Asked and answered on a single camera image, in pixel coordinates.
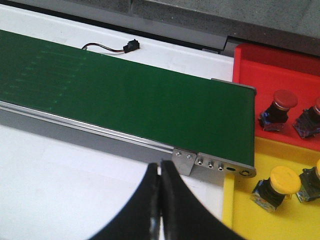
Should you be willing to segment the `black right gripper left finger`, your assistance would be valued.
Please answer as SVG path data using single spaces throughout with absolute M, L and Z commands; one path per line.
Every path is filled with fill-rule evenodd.
M 93 240 L 158 240 L 160 234 L 160 176 L 150 163 L 134 194 Z

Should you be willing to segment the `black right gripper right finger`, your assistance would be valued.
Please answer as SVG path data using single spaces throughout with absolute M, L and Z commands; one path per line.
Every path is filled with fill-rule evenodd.
M 169 160 L 161 162 L 161 195 L 166 240 L 243 239 L 202 205 Z

